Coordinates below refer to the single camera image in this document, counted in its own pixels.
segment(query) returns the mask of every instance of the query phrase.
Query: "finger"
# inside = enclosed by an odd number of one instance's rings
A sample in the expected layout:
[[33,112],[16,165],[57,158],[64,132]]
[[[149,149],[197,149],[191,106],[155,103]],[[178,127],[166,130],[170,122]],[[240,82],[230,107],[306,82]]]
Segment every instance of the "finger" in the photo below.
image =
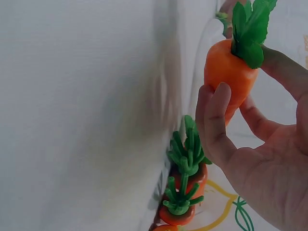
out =
[[196,124],[201,142],[204,140],[204,111],[208,101],[212,98],[214,90],[209,85],[203,85],[199,89],[198,102],[196,108]]
[[236,151],[226,135],[225,113],[231,97],[231,89],[220,83],[205,108],[205,145],[216,165],[223,168]]
[[266,141],[281,126],[281,124],[266,119],[257,109],[251,96],[248,96],[240,106],[240,111],[250,130],[263,141]]
[[308,94],[308,70],[281,52],[263,47],[263,53],[262,69],[280,82],[297,102]]

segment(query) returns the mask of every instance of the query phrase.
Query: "green carrot leaves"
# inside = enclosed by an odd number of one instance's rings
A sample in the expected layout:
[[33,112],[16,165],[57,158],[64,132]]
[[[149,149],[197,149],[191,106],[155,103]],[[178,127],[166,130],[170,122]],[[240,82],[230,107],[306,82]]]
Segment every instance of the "green carrot leaves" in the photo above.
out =
[[252,7],[251,7],[251,1],[247,0],[247,3],[244,6],[245,9],[245,13],[246,13],[246,22],[248,21],[248,19],[250,18],[251,14],[252,14]]
[[232,54],[244,59],[252,69],[261,67],[264,56],[261,45],[268,34],[270,12],[277,0],[255,0],[252,7],[237,2],[233,8]]

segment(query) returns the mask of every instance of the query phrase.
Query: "plastic carrot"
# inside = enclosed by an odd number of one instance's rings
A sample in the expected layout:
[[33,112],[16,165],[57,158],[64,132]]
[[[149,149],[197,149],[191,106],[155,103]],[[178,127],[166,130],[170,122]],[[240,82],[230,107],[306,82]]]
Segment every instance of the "plastic carrot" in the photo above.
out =
[[192,199],[192,196],[199,188],[199,184],[195,183],[192,190],[186,193],[187,182],[188,175],[183,174],[180,190],[177,192],[174,177],[168,178],[168,188],[165,194],[169,200],[163,201],[163,205],[160,207],[158,214],[169,225],[186,225],[191,222],[195,215],[195,204],[204,199],[204,196]]
[[185,147],[182,145],[178,131],[173,133],[171,140],[172,150],[168,152],[168,155],[174,161],[175,166],[171,169],[170,175],[175,178],[176,189],[180,188],[181,176],[184,173],[189,176],[188,192],[194,187],[195,183],[198,183],[200,187],[192,197],[194,199],[204,195],[204,187],[207,181],[206,165],[212,164],[212,162],[204,156],[196,123],[189,115],[186,115],[184,120],[187,136]]
[[216,43],[207,54],[205,84],[216,89],[225,82],[232,91],[225,114],[226,126],[255,83],[264,60],[262,44],[268,33],[270,12],[276,2],[255,0],[253,5],[249,0],[245,5],[237,2],[233,8],[233,38]]
[[161,225],[156,227],[153,231],[185,231],[181,225]]

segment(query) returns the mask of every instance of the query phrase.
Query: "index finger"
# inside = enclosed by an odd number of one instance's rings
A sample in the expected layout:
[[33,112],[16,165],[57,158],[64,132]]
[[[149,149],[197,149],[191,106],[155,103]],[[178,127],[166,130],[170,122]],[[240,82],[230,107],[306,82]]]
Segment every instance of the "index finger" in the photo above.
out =
[[220,83],[205,107],[205,145],[216,165],[223,168],[237,150],[227,137],[225,113],[231,97],[231,89]]
[[297,102],[308,94],[308,70],[279,51],[263,47],[263,53],[261,68],[280,82]]

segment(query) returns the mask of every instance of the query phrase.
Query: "carrot top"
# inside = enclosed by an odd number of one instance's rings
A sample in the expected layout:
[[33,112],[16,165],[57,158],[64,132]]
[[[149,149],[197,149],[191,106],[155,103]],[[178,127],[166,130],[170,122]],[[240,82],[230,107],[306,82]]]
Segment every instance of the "carrot top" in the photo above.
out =
[[163,205],[166,206],[168,211],[173,215],[180,216],[185,214],[188,211],[189,206],[200,203],[204,199],[204,196],[192,199],[200,186],[198,183],[195,183],[193,188],[186,194],[187,183],[188,175],[183,174],[181,177],[180,190],[177,192],[174,177],[168,178],[168,188],[165,190],[165,193],[169,198],[169,201],[164,200]]
[[183,147],[180,133],[175,131],[170,142],[172,150],[167,155],[178,166],[181,174],[187,173],[188,176],[192,176],[198,171],[199,164],[202,161],[206,164],[212,164],[212,162],[204,155],[196,123],[189,115],[185,115],[184,120],[187,136],[185,148]]
[[233,40],[231,52],[243,59],[251,69],[262,66],[264,43],[270,18],[277,0],[247,0],[245,5],[237,2],[233,8]]

